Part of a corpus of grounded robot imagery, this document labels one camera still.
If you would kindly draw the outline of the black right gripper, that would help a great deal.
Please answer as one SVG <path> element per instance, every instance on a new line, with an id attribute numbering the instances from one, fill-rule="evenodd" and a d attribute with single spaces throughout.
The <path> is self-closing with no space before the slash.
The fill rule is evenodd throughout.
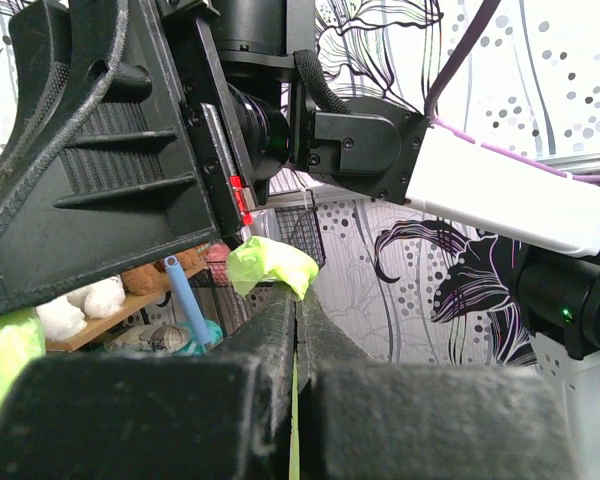
<path id="1" fill-rule="evenodd" d="M 218 12 L 210 1 L 157 7 L 37 1 L 12 17 L 19 98 L 0 156 L 0 316 L 234 235 L 255 207 L 211 31 Z"/>

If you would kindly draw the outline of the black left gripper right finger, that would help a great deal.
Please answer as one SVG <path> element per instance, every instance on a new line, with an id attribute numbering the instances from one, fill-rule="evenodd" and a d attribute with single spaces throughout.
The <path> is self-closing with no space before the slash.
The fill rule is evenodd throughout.
<path id="1" fill-rule="evenodd" d="M 535 372 L 371 359 L 308 295 L 296 306 L 308 479 L 576 479 L 564 415 Z"/>

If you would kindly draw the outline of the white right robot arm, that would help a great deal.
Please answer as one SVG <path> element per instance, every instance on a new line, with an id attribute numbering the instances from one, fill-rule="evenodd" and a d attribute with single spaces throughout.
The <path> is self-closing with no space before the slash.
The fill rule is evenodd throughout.
<path id="1" fill-rule="evenodd" d="M 229 235 L 248 203 L 250 157 L 213 44 L 190 4 L 186 102 L 148 1 L 37 1 L 10 23 L 19 120 L 0 157 L 0 316 Z M 374 98 L 321 110 L 311 141 L 341 187 L 523 243 L 511 293 L 569 355 L 600 350 L 600 187 L 404 117 Z"/>

